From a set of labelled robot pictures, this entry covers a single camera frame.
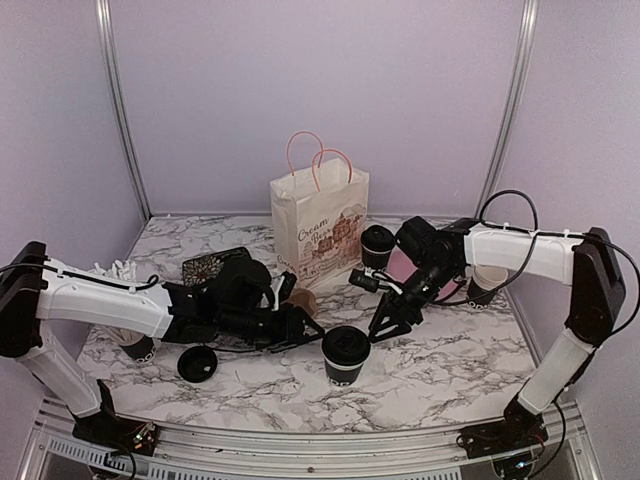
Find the white wall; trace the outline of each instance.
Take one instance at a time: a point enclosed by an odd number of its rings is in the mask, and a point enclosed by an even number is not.
[[[142,228],[105,75],[93,2],[0,2],[0,265],[29,240],[106,264]],[[56,332],[77,354],[86,328]],[[42,389],[9,359],[0,385],[0,477],[15,478]]]
[[[471,214],[521,1],[112,1],[155,212],[266,212],[285,145],[318,133],[371,173],[370,210]],[[294,149],[308,167],[317,144]]]
[[[638,2],[540,3],[500,187],[529,193],[544,228],[602,226],[640,260],[639,24]],[[517,200],[501,201],[492,218],[530,222]],[[624,272],[635,303],[635,279]],[[546,351],[563,328],[569,289],[523,278],[513,290]],[[606,479],[638,478],[639,339],[640,321],[605,344],[576,388]]]

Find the vertical metal post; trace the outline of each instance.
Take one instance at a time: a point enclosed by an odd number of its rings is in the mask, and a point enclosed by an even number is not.
[[[480,198],[478,199],[478,205],[476,206],[476,217],[480,214],[480,210],[487,199],[495,193],[496,187],[498,186],[498,180],[500,178],[500,172],[502,171],[504,160],[507,155],[507,147],[509,146],[511,130],[513,128],[518,107],[520,106],[527,71],[529,70],[531,50],[533,47],[533,33],[538,17],[538,3],[538,0],[524,1],[520,35],[518,37],[518,47],[516,50],[515,63],[513,65],[513,73],[511,74],[511,84],[509,85],[509,93],[507,95],[504,114],[502,115],[502,123],[500,124],[500,131],[498,132],[498,138],[496,139],[496,144],[493,149],[493,155],[491,157],[491,163],[489,164],[487,177],[485,179]]]
[[[116,46],[113,38],[113,29],[111,27],[111,8],[109,0],[96,0],[96,10],[98,15],[98,27],[100,30],[100,43],[104,60],[107,68],[107,78],[109,80],[109,88],[111,91],[111,100],[115,110],[116,120],[118,122],[118,130],[120,139],[124,148],[125,159],[131,176],[133,191],[136,201],[140,207],[140,213],[145,223],[151,218],[151,207],[149,199],[142,182],[140,167],[138,166],[138,158],[133,146],[133,138],[127,118],[127,111],[124,104],[124,96],[122,94],[122,85],[120,82],[120,73],[118,71],[118,61],[116,57]]]

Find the marble tabletop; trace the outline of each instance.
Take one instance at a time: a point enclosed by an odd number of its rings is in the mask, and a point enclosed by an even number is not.
[[[375,218],[392,230],[402,219]],[[138,278],[157,273],[181,281],[184,260],[245,246],[275,272],[269,217],[153,218],[133,249]],[[317,321],[327,330],[363,331],[379,295],[347,282],[348,273],[314,289]],[[329,384],[320,342],[283,353],[218,353],[214,376],[180,378],[186,345],[162,344],[155,359],[136,364],[94,327],[80,366],[110,387],[122,414],[181,424],[249,431],[371,432],[453,425],[501,415],[534,363],[504,295],[490,308],[424,310],[413,332],[373,345],[350,387]]]

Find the black lid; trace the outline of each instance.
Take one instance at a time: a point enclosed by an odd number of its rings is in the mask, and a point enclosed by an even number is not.
[[[369,339],[355,327],[336,327],[322,340],[322,353],[327,360],[346,367],[364,362],[370,351]]]
[[[192,347],[180,355],[178,373],[187,382],[200,383],[211,378],[218,367],[215,352],[205,346]]]
[[[373,252],[388,252],[393,250],[396,244],[395,236],[391,230],[382,225],[372,225],[362,232],[360,238],[362,246]]]

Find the pink object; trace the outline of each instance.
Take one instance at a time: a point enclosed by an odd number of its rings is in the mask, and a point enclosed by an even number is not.
[[[411,262],[401,250],[394,250],[389,259],[387,273],[399,282],[404,282],[417,270],[416,266]],[[455,282],[452,280],[440,290],[439,297],[449,295],[456,288]]]

